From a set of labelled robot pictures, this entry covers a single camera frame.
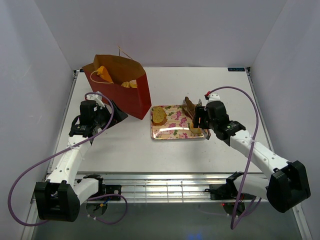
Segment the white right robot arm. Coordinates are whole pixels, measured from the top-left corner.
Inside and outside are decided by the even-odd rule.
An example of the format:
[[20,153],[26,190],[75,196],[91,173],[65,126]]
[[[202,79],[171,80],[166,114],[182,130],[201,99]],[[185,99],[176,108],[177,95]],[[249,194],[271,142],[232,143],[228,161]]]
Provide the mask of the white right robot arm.
[[311,196],[307,171],[300,161],[291,162],[256,142],[241,123],[230,120],[218,94],[207,93],[205,99],[205,106],[195,108],[193,125],[213,130],[219,140],[250,158],[265,175],[259,178],[235,172],[225,184],[211,190],[212,194],[225,199],[237,199],[243,193],[256,196],[267,200],[280,213]]

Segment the braided twisted bread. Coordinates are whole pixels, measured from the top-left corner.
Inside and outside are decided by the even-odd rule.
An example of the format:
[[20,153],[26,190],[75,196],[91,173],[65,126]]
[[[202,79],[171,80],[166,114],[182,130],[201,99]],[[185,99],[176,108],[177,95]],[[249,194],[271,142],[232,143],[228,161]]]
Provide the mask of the braided twisted bread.
[[112,80],[112,78],[111,78],[111,76],[105,66],[103,66],[103,65],[100,66],[96,70],[96,73],[101,79],[103,79],[107,83],[109,83],[109,84],[113,83],[113,80]]

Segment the brown chocolate figure bread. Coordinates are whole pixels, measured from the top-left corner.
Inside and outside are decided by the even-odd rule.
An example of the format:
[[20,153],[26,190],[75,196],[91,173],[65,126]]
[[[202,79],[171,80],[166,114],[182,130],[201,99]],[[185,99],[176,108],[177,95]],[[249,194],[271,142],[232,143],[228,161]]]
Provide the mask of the brown chocolate figure bread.
[[195,108],[196,105],[192,103],[192,101],[186,96],[182,102],[182,110],[183,112],[191,119],[195,116]]

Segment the red paper bag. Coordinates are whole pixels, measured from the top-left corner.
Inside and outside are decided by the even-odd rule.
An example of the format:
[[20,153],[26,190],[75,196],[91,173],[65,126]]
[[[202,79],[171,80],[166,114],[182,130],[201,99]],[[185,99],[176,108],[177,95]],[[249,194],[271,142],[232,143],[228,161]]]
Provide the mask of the red paper bag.
[[[106,67],[113,83],[107,83],[97,75],[100,66]],[[152,102],[147,74],[142,65],[129,56],[97,54],[93,62],[82,67],[94,92],[101,92],[128,115],[142,120]],[[122,87],[123,82],[136,80],[137,88]]]

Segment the large orange muffin bread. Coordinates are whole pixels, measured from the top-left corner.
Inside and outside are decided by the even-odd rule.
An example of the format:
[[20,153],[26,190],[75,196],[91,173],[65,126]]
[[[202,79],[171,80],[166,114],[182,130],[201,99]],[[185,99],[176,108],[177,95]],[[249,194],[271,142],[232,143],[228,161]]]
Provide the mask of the large orange muffin bread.
[[130,88],[130,83],[128,81],[126,81],[126,82],[123,82],[121,84],[121,86],[124,87],[124,88]]

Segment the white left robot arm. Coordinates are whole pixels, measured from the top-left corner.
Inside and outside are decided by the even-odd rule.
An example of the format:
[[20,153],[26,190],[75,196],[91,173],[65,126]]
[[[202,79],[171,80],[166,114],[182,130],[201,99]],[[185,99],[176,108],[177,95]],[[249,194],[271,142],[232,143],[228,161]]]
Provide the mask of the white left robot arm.
[[120,200],[119,194],[108,192],[103,177],[98,174],[86,175],[76,181],[79,167],[94,139],[105,130],[128,117],[114,101],[108,104],[100,92],[89,92],[80,103],[80,114],[71,123],[67,147],[55,169],[43,182],[37,182],[34,196],[38,216],[45,221],[74,222],[80,206],[88,199]]

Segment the small oval bread roll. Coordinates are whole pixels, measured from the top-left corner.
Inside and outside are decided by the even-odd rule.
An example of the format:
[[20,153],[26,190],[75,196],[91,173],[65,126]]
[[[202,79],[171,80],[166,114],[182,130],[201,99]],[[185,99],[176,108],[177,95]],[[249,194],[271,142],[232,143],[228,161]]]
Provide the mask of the small oval bread roll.
[[131,80],[131,81],[129,81],[129,86],[130,86],[131,88],[136,89],[136,88],[138,87],[137,81],[136,81],[136,80]]

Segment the metal serving tongs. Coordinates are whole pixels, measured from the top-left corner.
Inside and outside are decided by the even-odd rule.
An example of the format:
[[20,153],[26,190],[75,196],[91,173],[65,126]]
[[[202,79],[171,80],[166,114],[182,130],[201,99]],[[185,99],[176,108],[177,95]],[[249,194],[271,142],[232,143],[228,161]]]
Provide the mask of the metal serving tongs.
[[188,124],[190,131],[194,135],[203,135],[206,140],[209,140],[211,133],[204,128],[201,128],[201,113],[196,113],[197,107],[201,107],[201,100],[198,101],[198,104],[194,104],[188,96],[182,101],[182,111],[184,114],[191,119],[191,123]]

